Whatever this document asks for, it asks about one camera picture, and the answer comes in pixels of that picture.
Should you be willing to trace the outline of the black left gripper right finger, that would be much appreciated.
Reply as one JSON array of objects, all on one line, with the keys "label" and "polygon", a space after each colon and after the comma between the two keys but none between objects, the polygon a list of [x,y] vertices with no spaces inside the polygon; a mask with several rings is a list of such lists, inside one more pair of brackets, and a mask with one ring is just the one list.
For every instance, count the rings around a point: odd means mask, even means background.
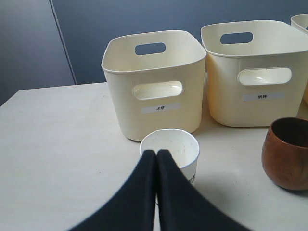
[{"label": "black left gripper right finger", "polygon": [[168,150],[157,154],[158,207],[162,231],[225,231],[224,214],[188,182]]}]

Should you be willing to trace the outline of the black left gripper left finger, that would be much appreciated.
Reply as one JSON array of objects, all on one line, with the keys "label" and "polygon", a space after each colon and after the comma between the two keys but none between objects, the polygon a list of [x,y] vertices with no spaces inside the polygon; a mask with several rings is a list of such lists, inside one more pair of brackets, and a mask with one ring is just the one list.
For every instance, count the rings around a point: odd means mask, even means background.
[{"label": "black left gripper left finger", "polygon": [[72,231],[151,231],[157,189],[156,154],[146,150],[113,197]]}]

